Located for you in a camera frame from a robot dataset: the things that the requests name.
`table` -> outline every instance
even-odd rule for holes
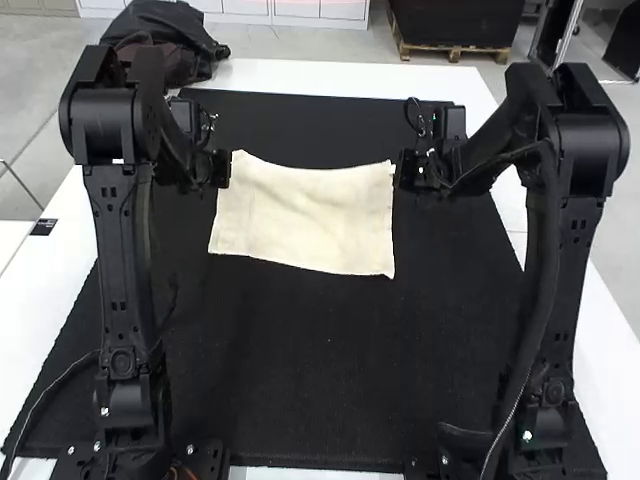
[[[496,103],[475,68],[234,59],[198,88],[361,98],[451,100],[467,108],[475,132]],[[492,190],[521,262],[526,248],[525,190],[513,168]],[[28,237],[0,278],[0,437],[29,393],[96,259],[95,234],[81,171],[74,167],[43,213],[58,218],[49,237]],[[610,480],[636,477],[640,455],[640,343],[604,282],[587,268],[574,369],[576,395]],[[54,460],[19,460],[13,480],[45,480]],[[233,480],[304,478],[390,480],[399,475],[232,468]]]

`cable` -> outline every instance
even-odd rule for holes
[[[196,474],[195,474],[195,473],[193,473],[189,467],[187,467],[187,466],[183,465],[183,466],[182,466],[182,469],[183,469],[185,472],[187,472],[187,475],[189,475],[189,478],[190,478],[191,480],[199,480],[199,479],[198,479],[198,477],[196,476]]]
[[[31,422],[31,417],[33,416],[33,413],[38,408],[40,403],[45,399],[45,397],[47,395],[49,395],[54,390],[55,387],[57,387],[58,385],[63,383],[65,380],[67,380],[72,374],[77,373],[78,371],[82,370],[83,368],[85,368],[85,367],[91,365],[92,363],[94,363],[94,361],[97,360],[99,353],[100,353],[100,350],[92,350],[89,353],[86,353],[83,357],[81,357],[80,359],[78,359],[75,362],[73,362],[69,366],[69,368],[67,368],[62,373],[62,375],[60,375],[53,382],[51,382],[51,384],[49,384],[49,386],[47,388],[45,388],[42,391],[42,393],[40,393],[40,396],[35,401],[35,403],[31,406],[31,409],[27,413],[27,418],[25,419],[24,423],[22,424],[22,428],[20,429],[20,433],[18,433],[18,436],[16,437],[16,441],[15,441],[15,443],[13,445],[13,449],[11,450],[11,454],[8,455],[4,459],[4,462],[2,463],[2,469],[0,469],[0,480],[9,480],[9,475],[11,475],[11,470],[13,469],[13,462],[16,459],[16,455],[18,453],[18,449],[20,448],[20,444],[22,443],[24,434],[27,431],[27,429],[29,428],[29,423]]]
[[[487,451],[480,472],[480,480],[488,480],[495,477],[501,447],[504,444],[506,433],[513,422],[518,404],[527,387],[535,356],[540,349],[540,343],[547,328],[558,280],[558,247],[560,245],[558,209],[560,208],[560,194],[557,184],[556,156],[548,140],[537,142],[537,144],[534,145],[537,145],[537,151],[540,154],[542,177],[546,189],[546,204],[543,212],[544,224],[542,226],[544,239],[541,249],[547,256],[543,258],[541,273],[538,277],[538,285],[542,293],[538,291],[537,301],[533,307],[530,321],[523,337],[522,346],[518,351],[513,373],[507,385],[503,402],[504,406],[501,411],[501,416],[504,417],[504,420],[491,447]],[[531,213],[529,213],[529,221],[533,221]]]

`floor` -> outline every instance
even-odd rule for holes
[[[364,32],[231,24],[207,28],[214,38],[229,44],[238,58],[400,63],[382,0],[372,1],[370,18]],[[5,173],[0,177],[0,220],[37,218],[38,203],[46,205],[71,168],[72,159],[58,132],[57,102],[84,45],[96,41],[108,22],[0,16],[0,62],[5,66],[0,70],[0,158],[35,197],[0,166],[0,174]],[[595,24],[582,26],[567,61],[589,63],[601,80],[619,80],[601,61],[606,28],[597,20]],[[521,25],[512,61],[526,59],[534,29],[534,25]],[[448,64],[440,54],[421,55],[412,62]],[[483,55],[463,54],[462,64],[477,67],[496,100],[504,98],[505,67]],[[605,89],[626,119],[632,138],[640,139],[640,86],[606,85]],[[640,206],[639,183],[640,165],[632,158],[607,203],[592,258],[640,337],[640,295],[634,287],[640,284],[640,249],[634,248],[640,245],[640,225],[634,214]]]

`white towel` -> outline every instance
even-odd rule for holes
[[[393,166],[288,168],[233,152],[209,253],[343,275],[393,278]]]

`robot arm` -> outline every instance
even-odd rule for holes
[[[485,194],[510,165],[527,188],[520,334],[501,374],[492,431],[439,426],[445,478],[493,479],[499,460],[499,471],[514,476],[564,468],[585,269],[629,157],[627,127],[586,65],[564,64],[547,78],[538,66],[514,64],[506,80],[505,101],[468,141],[460,107],[443,107],[416,129],[419,148],[405,150],[396,170],[398,187],[440,199]]]
[[[89,46],[60,102],[62,137],[82,165],[94,215],[103,336],[93,401],[98,437],[77,449],[85,462],[63,458],[53,478],[161,479],[175,461],[151,292],[151,182],[225,188],[231,157],[208,149],[212,124],[196,104],[178,99],[169,108],[163,64],[159,49],[145,47],[126,72],[113,49]],[[217,478],[208,463],[223,457],[204,458],[198,468],[208,473],[199,478]]]

